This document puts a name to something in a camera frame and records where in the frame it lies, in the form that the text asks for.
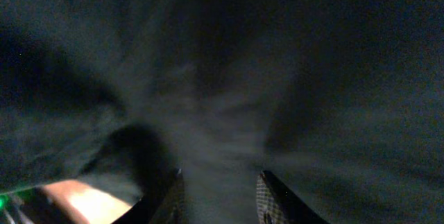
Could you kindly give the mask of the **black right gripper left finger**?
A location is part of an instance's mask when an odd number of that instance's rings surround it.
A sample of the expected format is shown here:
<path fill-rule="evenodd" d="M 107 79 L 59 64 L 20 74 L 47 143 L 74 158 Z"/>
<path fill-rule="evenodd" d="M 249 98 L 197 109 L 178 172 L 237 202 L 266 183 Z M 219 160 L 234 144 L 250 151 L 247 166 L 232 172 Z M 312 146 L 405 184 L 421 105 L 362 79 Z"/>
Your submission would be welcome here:
<path fill-rule="evenodd" d="M 158 192 L 159 198 L 143 196 L 112 224 L 188 224 L 182 170 L 174 170 Z"/>

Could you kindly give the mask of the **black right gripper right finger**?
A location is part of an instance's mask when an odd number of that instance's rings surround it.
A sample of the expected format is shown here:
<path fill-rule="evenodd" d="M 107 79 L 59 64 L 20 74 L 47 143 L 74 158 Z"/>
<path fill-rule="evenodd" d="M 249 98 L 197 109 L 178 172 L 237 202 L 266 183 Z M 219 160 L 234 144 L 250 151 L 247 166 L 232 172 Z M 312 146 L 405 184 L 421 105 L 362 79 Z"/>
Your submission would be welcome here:
<path fill-rule="evenodd" d="M 328 224 L 270 171 L 262 171 L 256 184 L 260 224 Z"/>

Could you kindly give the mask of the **black shorts with white trim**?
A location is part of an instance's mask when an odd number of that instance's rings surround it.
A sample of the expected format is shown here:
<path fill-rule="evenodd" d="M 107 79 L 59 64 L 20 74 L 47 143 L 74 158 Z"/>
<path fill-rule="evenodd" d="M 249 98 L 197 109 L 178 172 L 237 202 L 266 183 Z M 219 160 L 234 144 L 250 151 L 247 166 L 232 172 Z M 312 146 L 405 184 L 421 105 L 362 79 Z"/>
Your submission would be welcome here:
<path fill-rule="evenodd" d="M 331 223 L 443 222 L 443 0 L 1 0 L 1 192 L 256 223 L 270 170 Z"/>

